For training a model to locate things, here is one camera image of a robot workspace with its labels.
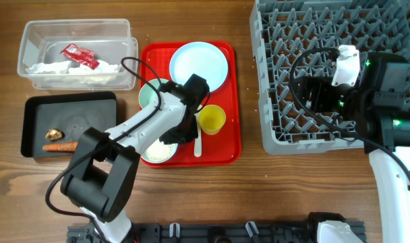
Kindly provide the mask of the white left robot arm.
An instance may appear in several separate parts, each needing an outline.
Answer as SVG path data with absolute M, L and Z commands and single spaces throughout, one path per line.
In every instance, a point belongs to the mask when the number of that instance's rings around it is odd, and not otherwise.
M 47 206 L 61 215 L 86 217 L 101 242 L 135 242 L 126 216 L 141 156 L 156 141 L 185 144 L 198 137 L 196 114 L 210 97 L 205 79 L 161 82 L 156 100 L 122 124 L 87 129 L 69 165 L 49 185 Z

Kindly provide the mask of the orange carrot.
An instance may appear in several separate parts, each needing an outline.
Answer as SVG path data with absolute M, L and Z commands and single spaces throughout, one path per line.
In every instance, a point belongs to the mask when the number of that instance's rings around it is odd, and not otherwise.
M 46 152 L 63 152 L 63 153 L 72 153 L 76 150 L 78 145 L 77 141 L 74 142 L 63 142 L 63 143 L 53 143 L 46 144 L 42 149 Z

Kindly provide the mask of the red snack wrapper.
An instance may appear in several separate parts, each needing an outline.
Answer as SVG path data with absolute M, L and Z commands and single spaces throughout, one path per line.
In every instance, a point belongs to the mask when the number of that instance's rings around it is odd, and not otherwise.
M 77 61 L 79 64 L 85 65 L 92 70 L 95 70 L 99 62 L 94 58 L 94 52 L 84 49 L 72 43 L 66 46 L 60 54 L 65 55 L 66 57 Z

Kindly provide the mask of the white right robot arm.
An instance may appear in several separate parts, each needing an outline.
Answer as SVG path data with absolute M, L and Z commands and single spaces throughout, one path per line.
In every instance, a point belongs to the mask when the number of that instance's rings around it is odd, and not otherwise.
M 301 61 L 327 53 L 332 77 L 295 76 Z M 353 45 L 303 52 L 288 87 L 298 108 L 328 129 L 363 142 L 378 188 L 384 242 L 410 242 L 410 111 L 403 85 L 410 63 L 392 53 L 362 60 Z

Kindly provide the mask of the brown food scrap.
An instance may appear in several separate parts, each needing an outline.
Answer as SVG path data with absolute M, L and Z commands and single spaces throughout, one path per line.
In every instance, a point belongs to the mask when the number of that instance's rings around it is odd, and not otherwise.
M 63 138 L 63 132 L 59 129 L 50 129 L 46 134 L 45 138 L 49 141 L 56 141 Z

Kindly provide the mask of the white paper napkin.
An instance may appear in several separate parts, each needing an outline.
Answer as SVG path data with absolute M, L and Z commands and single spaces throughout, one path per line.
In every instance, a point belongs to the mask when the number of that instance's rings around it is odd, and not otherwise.
M 93 70 L 90 67 L 79 64 L 74 61 L 62 61 L 55 63 L 37 63 L 25 69 L 27 74 L 57 74 L 57 75 L 83 75 L 84 79 L 80 80 L 84 84 L 107 83 L 114 80 L 114 77 L 96 76 L 97 74 L 116 74 L 121 70 L 119 64 L 109 64 L 106 61 L 97 59 L 98 66 Z

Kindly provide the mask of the yellow plastic cup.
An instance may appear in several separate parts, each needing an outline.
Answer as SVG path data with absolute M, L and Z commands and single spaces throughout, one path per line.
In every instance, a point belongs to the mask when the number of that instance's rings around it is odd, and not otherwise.
M 217 134 L 226 122 L 226 113 L 218 105 L 207 105 L 199 114 L 199 123 L 207 135 Z

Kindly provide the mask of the light green bowl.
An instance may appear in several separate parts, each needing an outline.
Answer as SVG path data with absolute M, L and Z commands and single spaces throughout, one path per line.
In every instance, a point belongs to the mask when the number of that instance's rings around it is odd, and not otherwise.
M 158 79 L 155 78 L 153 80 L 149 80 L 148 84 L 144 84 L 141 87 L 139 91 L 139 95 L 138 95 L 138 100 L 139 100 L 140 107 L 142 109 L 145 108 L 149 103 L 153 102 L 157 98 L 156 93 L 150 87 L 151 85 L 153 85 L 153 87 L 155 87 L 155 89 L 158 90 L 160 86 L 160 82 L 158 81 Z

